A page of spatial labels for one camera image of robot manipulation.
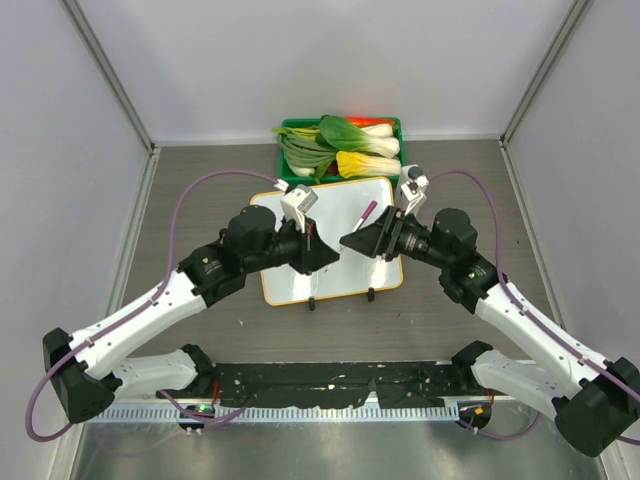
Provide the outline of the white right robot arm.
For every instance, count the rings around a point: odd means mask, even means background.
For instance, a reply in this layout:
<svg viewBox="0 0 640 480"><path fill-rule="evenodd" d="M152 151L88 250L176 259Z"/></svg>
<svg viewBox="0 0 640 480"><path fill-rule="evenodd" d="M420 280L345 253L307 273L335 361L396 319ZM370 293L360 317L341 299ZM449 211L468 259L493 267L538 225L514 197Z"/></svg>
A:
<svg viewBox="0 0 640 480"><path fill-rule="evenodd" d="M478 253L477 231L462 210L440 210L432 227L387 208L372 224L343 236L342 246L390 260L404 255L440 271L444 293L509 337L531 359L524 365L476 341L454 356L451 371L465 395L506 394L552 420L577 451L599 456L639 419L639 370L592 350L527 301Z"/></svg>

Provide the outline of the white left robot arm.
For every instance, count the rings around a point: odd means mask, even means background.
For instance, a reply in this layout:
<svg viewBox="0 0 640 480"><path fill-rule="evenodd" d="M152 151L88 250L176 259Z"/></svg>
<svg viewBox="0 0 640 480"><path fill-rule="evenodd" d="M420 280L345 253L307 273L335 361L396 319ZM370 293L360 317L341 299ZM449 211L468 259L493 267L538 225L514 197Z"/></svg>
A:
<svg viewBox="0 0 640 480"><path fill-rule="evenodd" d="M338 258L314 220L278 224L266 207L244 208L216 241L195 249L145 295L90 327L74 333L56 328L44 336L45 369L67 419L79 424L120 397L160 390L205 397L215 370L199 347L140 358L131 352L239 291L252 273L288 265L309 275Z"/></svg>

